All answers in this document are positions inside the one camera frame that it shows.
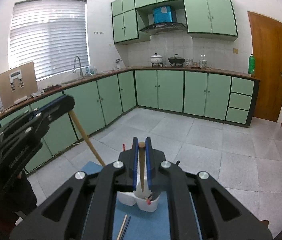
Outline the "plain wooden chopstick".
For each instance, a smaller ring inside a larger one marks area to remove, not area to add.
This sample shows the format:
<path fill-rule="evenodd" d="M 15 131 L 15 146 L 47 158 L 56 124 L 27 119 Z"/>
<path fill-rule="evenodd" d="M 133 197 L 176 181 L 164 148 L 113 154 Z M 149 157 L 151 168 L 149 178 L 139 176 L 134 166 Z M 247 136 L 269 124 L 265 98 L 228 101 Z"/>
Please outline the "plain wooden chopstick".
<path fill-rule="evenodd" d="M 69 115 L 70 115 L 70 118 L 72 119 L 72 121 L 74 122 L 76 128 L 78 129 L 79 133 L 81 134 L 82 138 L 84 139 L 85 143 L 90 148 L 93 155 L 96 157 L 96 159 L 101 164 L 101 166 L 105 167 L 106 166 L 105 162 L 102 160 L 102 158 L 98 154 L 97 150 L 94 148 L 93 144 L 91 143 L 91 141 L 89 139 L 89 136 L 86 135 L 86 133 L 85 133 L 83 127 L 81 126 L 75 112 L 73 110 L 71 110 L 71 111 L 69 111 Z"/>

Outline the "wooden chopstick red end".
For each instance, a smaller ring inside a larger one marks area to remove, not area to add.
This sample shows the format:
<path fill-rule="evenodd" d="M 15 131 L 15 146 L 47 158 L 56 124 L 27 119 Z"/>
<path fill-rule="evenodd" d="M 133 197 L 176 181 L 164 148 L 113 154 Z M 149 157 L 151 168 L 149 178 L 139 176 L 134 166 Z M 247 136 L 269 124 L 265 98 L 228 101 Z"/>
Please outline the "wooden chopstick red end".
<path fill-rule="evenodd" d="M 140 186 L 144 192 L 144 175 L 145 175 L 145 142 L 138 143 L 139 147 L 139 168 L 140 168 Z"/>

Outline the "chrome kitchen faucet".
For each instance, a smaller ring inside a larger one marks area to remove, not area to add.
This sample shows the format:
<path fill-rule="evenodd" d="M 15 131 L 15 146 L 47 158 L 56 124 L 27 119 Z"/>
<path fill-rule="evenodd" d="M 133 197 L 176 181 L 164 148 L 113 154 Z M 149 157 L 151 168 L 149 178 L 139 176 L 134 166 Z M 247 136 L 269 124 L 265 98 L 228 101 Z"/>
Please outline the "chrome kitchen faucet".
<path fill-rule="evenodd" d="M 78 55 L 76 55 L 75 58 L 74 58 L 74 67 L 73 67 L 72 72 L 75 74 L 78 69 L 79 69 L 79 73 L 80 73 L 80 78 L 82 78 L 83 72 L 82 72 L 81 59 Z"/>

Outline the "green lower kitchen cabinets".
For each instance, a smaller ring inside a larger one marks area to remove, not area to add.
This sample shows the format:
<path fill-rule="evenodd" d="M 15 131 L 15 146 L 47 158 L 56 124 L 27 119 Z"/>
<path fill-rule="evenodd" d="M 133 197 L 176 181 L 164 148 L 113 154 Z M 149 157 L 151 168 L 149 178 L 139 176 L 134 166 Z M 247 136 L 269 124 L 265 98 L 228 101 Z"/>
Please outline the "green lower kitchen cabinets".
<path fill-rule="evenodd" d="M 259 91 L 260 81 L 242 75 L 189 70 L 130 69 L 119 73 L 91 77 L 65 86 L 55 86 L 36 98 L 14 105 L 0 113 L 0 128 L 21 113 L 42 107 L 61 95 L 75 100 L 74 112 L 87 135 L 91 135 L 135 107 L 191 115 L 214 122 L 249 127 Z M 153 119 L 141 125 L 136 116 L 136 128 L 145 128 L 150 135 L 176 137 L 177 141 L 221 151 L 221 132 L 212 132 L 198 120 L 186 124 L 183 119 L 160 121 Z M 52 156 L 81 140 L 74 122 L 67 114 L 51 127 L 43 138 L 43 149 L 26 166 L 31 172 Z"/>

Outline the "green kitchen cabinets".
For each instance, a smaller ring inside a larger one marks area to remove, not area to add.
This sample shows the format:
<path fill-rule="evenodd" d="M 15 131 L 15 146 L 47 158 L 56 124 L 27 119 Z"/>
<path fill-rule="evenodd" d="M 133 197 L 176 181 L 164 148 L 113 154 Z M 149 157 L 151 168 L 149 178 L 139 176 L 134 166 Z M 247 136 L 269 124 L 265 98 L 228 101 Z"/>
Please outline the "green kitchen cabinets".
<path fill-rule="evenodd" d="M 234 41 L 237 24 L 231 0 L 115 0 L 111 4 L 115 43 L 129 44 L 149 41 L 141 29 L 155 24 L 153 9 L 169 5 L 174 21 L 186 26 L 192 37 L 218 38 Z"/>
<path fill-rule="evenodd" d="M 36 98 L 14 105 L 0 113 L 0 128 L 21 113 L 42 107 L 61 95 L 75 100 L 74 112 L 87 135 L 91 135 L 135 107 L 191 115 L 214 122 L 249 127 L 259 91 L 260 81 L 242 75 L 189 70 L 130 69 L 119 73 L 91 77 L 65 86 L 55 86 Z M 136 128 L 145 128 L 150 135 L 176 137 L 177 141 L 221 151 L 221 132 L 212 132 L 198 120 L 186 124 L 183 119 L 160 121 L 153 119 L 141 125 L 136 116 Z M 43 149 L 26 166 L 31 172 L 52 156 L 81 140 L 74 122 L 67 114 L 51 127 L 43 138 Z"/>

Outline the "green upper kitchen cabinets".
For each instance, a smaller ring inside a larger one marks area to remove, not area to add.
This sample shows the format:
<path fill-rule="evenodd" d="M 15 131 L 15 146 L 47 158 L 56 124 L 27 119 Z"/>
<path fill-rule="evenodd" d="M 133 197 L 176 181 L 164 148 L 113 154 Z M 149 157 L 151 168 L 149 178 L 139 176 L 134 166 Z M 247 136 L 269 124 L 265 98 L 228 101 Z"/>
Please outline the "green upper kitchen cabinets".
<path fill-rule="evenodd" d="M 231 0 L 115 0 L 111 4 L 115 43 L 129 44 L 149 41 L 141 29 L 155 24 L 153 9 L 169 5 L 174 21 L 186 26 L 192 37 L 218 38 L 234 41 L 237 24 Z"/>

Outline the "cardboard box with label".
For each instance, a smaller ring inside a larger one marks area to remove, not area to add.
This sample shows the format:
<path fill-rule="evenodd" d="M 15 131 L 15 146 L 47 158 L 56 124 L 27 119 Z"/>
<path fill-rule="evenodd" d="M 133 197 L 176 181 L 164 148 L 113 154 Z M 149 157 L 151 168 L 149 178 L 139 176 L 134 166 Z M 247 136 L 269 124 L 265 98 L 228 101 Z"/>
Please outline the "cardboard box with label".
<path fill-rule="evenodd" d="M 0 99 L 8 109 L 38 92 L 34 62 L 23 64 L 0 74 Z"/>

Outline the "blue table mat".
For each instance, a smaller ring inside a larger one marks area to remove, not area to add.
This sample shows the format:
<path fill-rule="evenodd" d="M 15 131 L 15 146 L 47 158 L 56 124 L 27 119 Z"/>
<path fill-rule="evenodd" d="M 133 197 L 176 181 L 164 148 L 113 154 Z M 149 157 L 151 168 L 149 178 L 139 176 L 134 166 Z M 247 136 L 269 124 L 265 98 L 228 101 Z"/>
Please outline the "blue table mat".
<path fill-rule="evenodd" d="M 127 216 L 129 224 L 123 239 L 172 239 L 168 199 L 165 191 L 148 207 L 152 206 L 156 208 L 155 211 L 143 211 L 138 207 L 134 192 L 118 192 L 110 239 L 117 239 L 125 216 Z"/>

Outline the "white twin utensil holder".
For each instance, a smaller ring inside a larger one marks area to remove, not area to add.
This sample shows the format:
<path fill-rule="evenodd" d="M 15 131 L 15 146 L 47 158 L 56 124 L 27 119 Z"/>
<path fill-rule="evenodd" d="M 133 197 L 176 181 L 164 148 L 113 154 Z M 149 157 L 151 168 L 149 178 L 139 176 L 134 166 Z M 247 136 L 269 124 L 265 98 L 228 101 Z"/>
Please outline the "white twin utensil holder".
<path fill-rule="evenodd" d="M 158 207 L 160 194 L 157 193 L 157 199 L 154 202 L 152 202 L 151 205 L 147 205 L 145 197 L 149 196 L 151 193 L 152 191 L 148 188 L 147 177 L 145 177 L 144 179 L 144 192 L 142 192 L 140 186 L 140 175 L 138 174 L 135 190 L 133 192 L 118 192 L 117 198 L 119 202 L 121 202 L 121 204 L 127 206 L 137 205 L 137 207 L 141 211 L 155 212 Z"/>

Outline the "white window blinds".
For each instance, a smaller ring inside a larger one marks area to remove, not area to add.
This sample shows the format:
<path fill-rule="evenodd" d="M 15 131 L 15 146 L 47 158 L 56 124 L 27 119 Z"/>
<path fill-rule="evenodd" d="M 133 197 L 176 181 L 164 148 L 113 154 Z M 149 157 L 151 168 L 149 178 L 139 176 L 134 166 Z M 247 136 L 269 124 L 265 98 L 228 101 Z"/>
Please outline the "white window blinds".
<path fill-rule="evenodd" d="M 38 81 L 72 72 L 74 58 L 82 72 L 90 67 L 85 0 L 29 0 L 12 10 L 8 65 L 34 62 Z"/>

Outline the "white ceramic pot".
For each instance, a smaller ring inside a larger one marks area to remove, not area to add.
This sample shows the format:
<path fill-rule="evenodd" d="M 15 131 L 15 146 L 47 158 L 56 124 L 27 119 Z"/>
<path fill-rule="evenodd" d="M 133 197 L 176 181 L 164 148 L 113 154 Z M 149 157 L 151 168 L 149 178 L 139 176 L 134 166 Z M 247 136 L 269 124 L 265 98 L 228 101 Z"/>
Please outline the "white ceramic pot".
<path fill-rule="evenodd" d="M 153 67 L 162 67 L 164 64 L 163 64 L 163 57 L 157 53 L 154 53 L 152 56 L 151 56 L 151 66 Z"/>

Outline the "black wok pan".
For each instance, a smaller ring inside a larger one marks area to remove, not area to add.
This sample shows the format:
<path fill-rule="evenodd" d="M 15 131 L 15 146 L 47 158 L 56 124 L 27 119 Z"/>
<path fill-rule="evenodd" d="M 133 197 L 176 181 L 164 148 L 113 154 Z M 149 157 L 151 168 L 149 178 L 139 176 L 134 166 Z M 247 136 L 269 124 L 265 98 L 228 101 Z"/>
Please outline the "black wok pan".
<path fill-rule="evenodd" d="M 185 63 L 185 59 L 180 57 L 178 54 L 169 57 L 168 61 L 172 67 L 183 67 L 183 64 Z"/>

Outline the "black range hood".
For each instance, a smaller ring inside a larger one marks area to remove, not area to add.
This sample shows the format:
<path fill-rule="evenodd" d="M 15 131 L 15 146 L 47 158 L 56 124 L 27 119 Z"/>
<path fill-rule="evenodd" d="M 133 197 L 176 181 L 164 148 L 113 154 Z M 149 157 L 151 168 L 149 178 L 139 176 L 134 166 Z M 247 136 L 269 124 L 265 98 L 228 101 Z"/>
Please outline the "black range hood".
<path fill-rule="evenodd" d="M 143 33 L 147 33 L 149 35 L 156 35 L 161 33 L 168 33 L 170 31 L 187 31 L 187 28 L 182 23 L 177 22 L 164 22 L 164 23 L 156 23 L 144 27 L 141 29 Z"/>

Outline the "green bottle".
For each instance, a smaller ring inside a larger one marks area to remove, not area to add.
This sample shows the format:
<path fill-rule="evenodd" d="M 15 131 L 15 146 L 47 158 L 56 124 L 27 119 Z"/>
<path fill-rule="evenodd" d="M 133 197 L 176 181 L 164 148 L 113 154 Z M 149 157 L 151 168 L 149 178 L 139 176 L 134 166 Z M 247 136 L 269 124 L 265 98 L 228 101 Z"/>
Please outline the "green bottle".
<path fill-rule="evenodd" d="M 253 54 L 248 58 L 248 74 L 255 76 L 255 57 Z"/>

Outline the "left wooden door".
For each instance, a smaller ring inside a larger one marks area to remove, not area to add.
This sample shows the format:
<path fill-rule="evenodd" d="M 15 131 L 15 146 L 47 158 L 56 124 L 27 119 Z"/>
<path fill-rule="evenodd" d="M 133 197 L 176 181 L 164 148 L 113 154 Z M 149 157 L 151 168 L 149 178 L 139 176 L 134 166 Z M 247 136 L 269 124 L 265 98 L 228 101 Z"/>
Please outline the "left wooden door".
<path fill-rule="evenodd" d="M 260 81 L 254 116 L 276 122 L 282 106 L 282 23 L 250 11 L 248 18 Z"/>

